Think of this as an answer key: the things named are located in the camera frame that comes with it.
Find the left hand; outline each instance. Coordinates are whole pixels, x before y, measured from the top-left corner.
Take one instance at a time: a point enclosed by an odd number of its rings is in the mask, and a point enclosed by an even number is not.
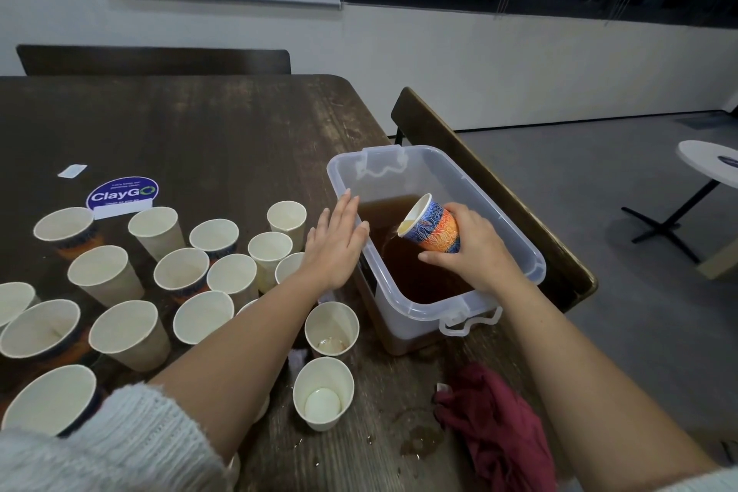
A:
[[[300,271],[309,271],[323,291],[336,290],[346,283],[369,238],[369,222],[354,228],[358,207],[359,197],[352,199],[351,189],[347,189],[333,214],[326,208],[317,227],[310,228]]]

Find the fuzzy white sweater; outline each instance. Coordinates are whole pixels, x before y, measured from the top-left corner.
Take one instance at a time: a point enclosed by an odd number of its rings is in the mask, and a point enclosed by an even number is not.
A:
[[[738,490],[737,469],[664,492]],[[113,393],[66,440],[0,432],[0,492],[6,490],[226,490],[226,468],[198,425],[156,388]]]

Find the gray floor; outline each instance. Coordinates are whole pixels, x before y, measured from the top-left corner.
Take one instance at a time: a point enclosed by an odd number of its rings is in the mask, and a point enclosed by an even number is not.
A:
[[[738,148],[738,119],[673,115],[465,133],[462,139],[577,254],[600,288],[568,314],[687,429],[738,428],[738,277],[710,282],[629,206],[666,219],[708,179],[682,140]],[[700,257],[738,236],[738,190],[719,186],[678,234]]]

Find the plastic bin latch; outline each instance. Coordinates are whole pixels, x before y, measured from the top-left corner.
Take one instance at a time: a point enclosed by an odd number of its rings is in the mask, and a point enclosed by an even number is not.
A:
[[[475,323],[484,323],[485,325],[495,325],[503,315],[503,308],[497,306],[494,310],[492,317],[472,317],[467,319],[464,323],[464,327],[461,329],[451,329],[450,326],[457,325],[462,322],[462,319],[456,317],[442,317],[438,320],[438,329],[446,336],[466,336],[469,334],[469,330]]]

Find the forearm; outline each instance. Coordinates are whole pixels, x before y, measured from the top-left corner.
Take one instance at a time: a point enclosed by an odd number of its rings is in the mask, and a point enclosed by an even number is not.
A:
[[[652,490],[716,466],[527,281],[499,296],[545,407],[587,490]]]
[[[253,423],[322,289],[300,271],[149,383],[203,428],[227,462]]]

